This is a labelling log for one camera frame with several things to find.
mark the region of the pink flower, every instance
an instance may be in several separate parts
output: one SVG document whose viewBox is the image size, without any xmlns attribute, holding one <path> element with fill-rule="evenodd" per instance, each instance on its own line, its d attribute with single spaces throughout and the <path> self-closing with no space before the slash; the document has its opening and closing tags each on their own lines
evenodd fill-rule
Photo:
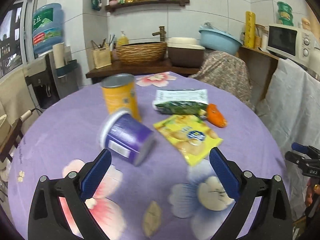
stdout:
<svg viewBox="0 0 320 240">
<path fill-rule="evenodd" d="M 154 85 L 156 87 L 166 87 L 169 82 L 167 80 L 176 80 L 177 78 L 169 75 L 170 72 L 163 72 L 159 74 L 139 77 L 137 80 L 137 85 L 141 87 L 147 87 L 150 85 Z"/>
<path fill-rule="evenodd" d="M 71 171 L 79 172 L 83 166 L 83 161 L 73 160 L 68 166 L 64 167 L 62 176 L 66 177 Z M 119 239 L 126 228 L 121 208 L 106 198 L 116 191 L 121 181 L 122 172 L 116 170 L 114 165 L 111 165 L 94 193 L 93 198 L 85 201 L 90 213 L 110 240 Z M 72 232 L 80 236 L 80 231 L 71 215 L 66 199 L 60 197 L 60 202 Z"/>
</svg>

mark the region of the faucet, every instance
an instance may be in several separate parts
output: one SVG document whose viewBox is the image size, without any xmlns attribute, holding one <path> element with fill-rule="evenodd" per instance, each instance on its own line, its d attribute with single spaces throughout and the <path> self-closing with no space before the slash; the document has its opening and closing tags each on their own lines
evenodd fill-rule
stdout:
<svg viewBox="0 0 320 240">
<path fill-rule="evenodd" d="M 160 31 L 153 33 L 152 36 L 160 35 L 160 41 L 165 41 L 165 34 L 167 32 L 164 30 L 164 26 L 159 26 L 159 28 L 160 28 Z"/>
</svg>

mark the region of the metal screw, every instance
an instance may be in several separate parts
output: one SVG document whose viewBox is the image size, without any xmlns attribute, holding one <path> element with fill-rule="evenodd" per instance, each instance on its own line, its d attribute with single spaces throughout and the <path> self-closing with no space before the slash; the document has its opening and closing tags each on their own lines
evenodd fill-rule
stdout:
<svg viewBox="0 0 320 240">
<path fill-rule="evenodd" d="M 77 173 L 75 172 L 75 171 L 72 171 L 72 172 L 70 172 L 69 174 L 68 174 L 68 177 L 70 178 L 70 179 L 73 179 L 73 178 L 75 178 L 77 176 Z"/>
<path fill-rule="evenodd" d="M 279 181 L 281 181 L 281 177 L 279 175 L 276 175 L 275 180 L 279 182 Z"/>
<path fill-rule="evenodd" d="M 41 177 L 40 177 L 40 181 L 41 181 L 41 182 L 44 182 L 46 179 L 47 179 L 47 176 L 41 176 Z"/>
<path fill-rule="evenodd" d="M 244 172 L 244 176 L 247 178 L 251 178 L 252 177 L 252 173 L 250 171 L 245 171 Z"/>
</svg>

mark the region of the yellow snack bag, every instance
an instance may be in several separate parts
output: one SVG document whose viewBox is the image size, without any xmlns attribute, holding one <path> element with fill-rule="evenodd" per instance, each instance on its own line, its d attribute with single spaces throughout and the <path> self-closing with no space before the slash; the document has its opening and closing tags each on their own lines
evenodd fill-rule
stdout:
<svg viewBox="0 0 320 240">
<path fill-rule="evenodd" d="M 182 153 L 190 166 L 198 164 L 223 141 L 195 115 L 172 115 L 153 126 Z"/>
</svg>

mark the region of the yellow can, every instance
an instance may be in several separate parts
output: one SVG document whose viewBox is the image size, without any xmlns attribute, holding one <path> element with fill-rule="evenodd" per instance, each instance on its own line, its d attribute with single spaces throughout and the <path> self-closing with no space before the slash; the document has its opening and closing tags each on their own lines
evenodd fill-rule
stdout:
<svg viewBox="0 0 320 240">
<path fill-rule="evenodd" d="M 253 12 L 245 12 L 244 45 L 250 48 L 254 47 L 255 27 L 256 15 Z"/>
<path fill-rule="evenodd" d="M 141 121 L 133 75 L 118 74 L 107 77 L 101 82 L 101 87 L 109 114 L 126 107 L 131 110 L 136 120 Z"/>
</svg>

